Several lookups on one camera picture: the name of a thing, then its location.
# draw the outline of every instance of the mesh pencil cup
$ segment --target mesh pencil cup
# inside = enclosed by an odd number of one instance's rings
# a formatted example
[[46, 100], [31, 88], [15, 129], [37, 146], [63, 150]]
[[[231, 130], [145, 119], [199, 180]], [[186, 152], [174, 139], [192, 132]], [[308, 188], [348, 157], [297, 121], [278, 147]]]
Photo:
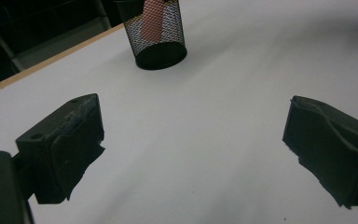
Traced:
[[116, 1], [138, 67], [158, 70], [187, 55], [179, 0]]

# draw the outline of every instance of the white tabletop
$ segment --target white tabletop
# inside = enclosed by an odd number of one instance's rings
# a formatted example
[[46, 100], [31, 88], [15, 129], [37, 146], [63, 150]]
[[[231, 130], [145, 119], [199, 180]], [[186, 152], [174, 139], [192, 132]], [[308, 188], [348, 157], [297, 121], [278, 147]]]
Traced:
[[124, 29], [0, 90], [0, 150], [98, 93], [106, 147], [37, 224], [358, 223], [282, 141], [294, 95], [358, 119], [358, 1], [182, 0], [187, 57], [139, 69]]

